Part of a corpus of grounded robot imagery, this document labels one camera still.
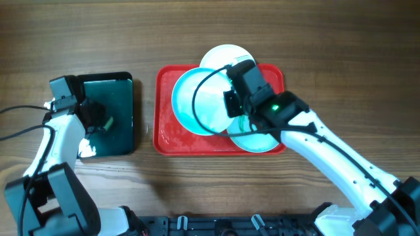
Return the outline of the white plate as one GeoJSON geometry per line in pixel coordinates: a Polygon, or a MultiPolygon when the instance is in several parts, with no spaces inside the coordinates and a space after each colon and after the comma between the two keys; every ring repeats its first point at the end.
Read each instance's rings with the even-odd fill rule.
{"type": "Polygon", "coordinates": [[[209,50],[201,59],[199,66],[201,68],[219,69],[225,65],[235,66],[244,60],[252,60],[254,57],[244,48],[225,44],[219,45],[209,50]]]}

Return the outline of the light blue plate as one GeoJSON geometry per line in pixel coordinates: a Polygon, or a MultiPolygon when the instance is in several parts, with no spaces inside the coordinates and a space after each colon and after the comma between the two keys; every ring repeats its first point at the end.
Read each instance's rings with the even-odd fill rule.
{"type": "MultiPolygon", "coordinates": [[[[257,127],[249,122],[247,116],[235,117],[226,129],[229,135],[256,131],[257,127]]],[[[280,143],[269,134],[252,134],[230,138],[239,148],[251,153],[264,153],[276,148],[280,143]]]]}
{"type": "Polygon", "coordinates": [[[171,104],[175,117],[188,131],[201,136],[211,133],[200,127],[205,125],[214,132],[222,132],[233,122],[226,112],[223,92],[231,90],[225,72],[218,72],[199,83],[210,73],[211,68],[194,68],[180,76],[175,83],[171,104]]]}

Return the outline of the green yellow sponge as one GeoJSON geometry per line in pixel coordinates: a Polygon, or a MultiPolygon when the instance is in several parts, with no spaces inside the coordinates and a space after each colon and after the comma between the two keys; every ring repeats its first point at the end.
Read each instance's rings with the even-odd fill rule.
{"type": "Polygon", "coordinates": [[[114,118],[113,117],[109,117],[109,119],[106,121],[105,125],[103,126],[103,129],[105,131],[109,130],[110,127],[113,125],[114,123],[114,118]]]}

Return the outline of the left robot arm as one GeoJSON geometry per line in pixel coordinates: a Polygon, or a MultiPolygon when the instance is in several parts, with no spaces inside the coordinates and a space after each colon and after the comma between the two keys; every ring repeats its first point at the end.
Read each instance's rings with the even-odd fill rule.
{"type": "Polygon", "coordinates": [[[147,235],[127,206],[98,209],[74,173],[86,133],[105,131],[110,123],[105,106],[94,100],[52,102],[38,126],[44,136],[33,163],[5,187],[19,235],[147,235]]]}

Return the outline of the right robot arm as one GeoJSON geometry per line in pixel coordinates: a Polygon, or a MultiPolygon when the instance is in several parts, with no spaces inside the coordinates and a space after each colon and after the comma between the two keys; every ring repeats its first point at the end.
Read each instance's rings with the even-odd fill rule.
{"type": "Polygon", "coordinates": [[[351,208],[326,204],[314,213],[322,235],[418,235],[419,181],[401,182],[332,133],[289,91],[224,93],[228,115],[247,115],[257,131],[302,155],[347,197],[351,208]]]}

